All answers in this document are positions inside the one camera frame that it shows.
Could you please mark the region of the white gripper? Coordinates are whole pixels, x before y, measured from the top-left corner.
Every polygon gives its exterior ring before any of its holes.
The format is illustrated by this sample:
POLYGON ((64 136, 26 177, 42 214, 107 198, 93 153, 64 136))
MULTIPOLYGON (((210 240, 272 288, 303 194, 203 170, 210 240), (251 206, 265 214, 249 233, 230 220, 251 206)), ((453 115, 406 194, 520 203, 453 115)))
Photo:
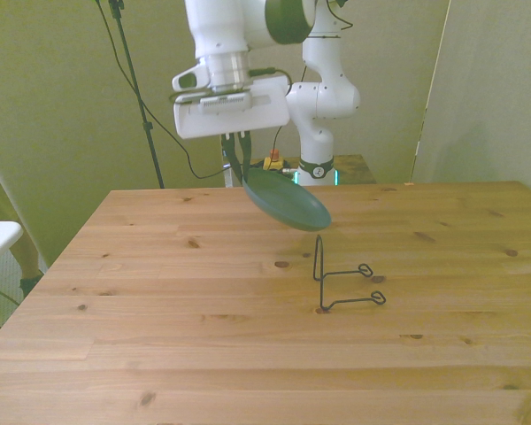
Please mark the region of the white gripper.
POLYGON ((289 122, 284 76, 255 80, 241 92, 205 96, 181 95, 173 106, 178 135, 183 139, 221 135, 221 146, 238 182, 250 170, 251 130, 284 126, 289 122), (235 135, 242 149, 242 165, 235 153, 235 135))

